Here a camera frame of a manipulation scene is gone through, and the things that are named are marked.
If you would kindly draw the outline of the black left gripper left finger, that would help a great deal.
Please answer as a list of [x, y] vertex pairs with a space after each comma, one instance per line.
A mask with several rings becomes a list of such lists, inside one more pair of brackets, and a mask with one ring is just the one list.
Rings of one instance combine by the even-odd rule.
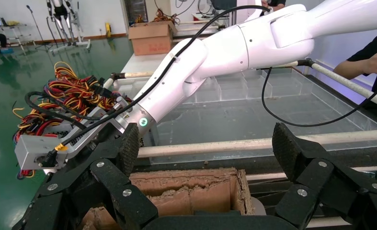
[[91, 208], [105, 207], [124, 230], [141, 230], [156, 206], [129, 180], [127, 164], [139, 150], [136, 124], [99, 144], [83, 161], [48, 173], [15, 230], [75, 230]]

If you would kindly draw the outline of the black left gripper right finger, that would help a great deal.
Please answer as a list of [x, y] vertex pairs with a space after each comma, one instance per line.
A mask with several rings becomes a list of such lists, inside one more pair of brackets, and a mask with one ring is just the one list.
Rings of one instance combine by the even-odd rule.
[[334, 160], [319, 143], [296, 137], [283, 123], [274, 126], [272, 146], [292, 183], [275, 206], [277, 217], [303, 230], [323, 204], [356, 230], [377, 230], [377, 180]]

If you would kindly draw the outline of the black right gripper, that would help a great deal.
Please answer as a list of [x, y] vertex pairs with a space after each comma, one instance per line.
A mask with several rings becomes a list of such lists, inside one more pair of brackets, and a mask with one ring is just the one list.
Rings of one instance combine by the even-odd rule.
[[98, 133], [93, 143], [95, 148], [91, 148], [91, 155], [97, 156], [118, 156], [124, 134], [112, 124], [106, 124]]

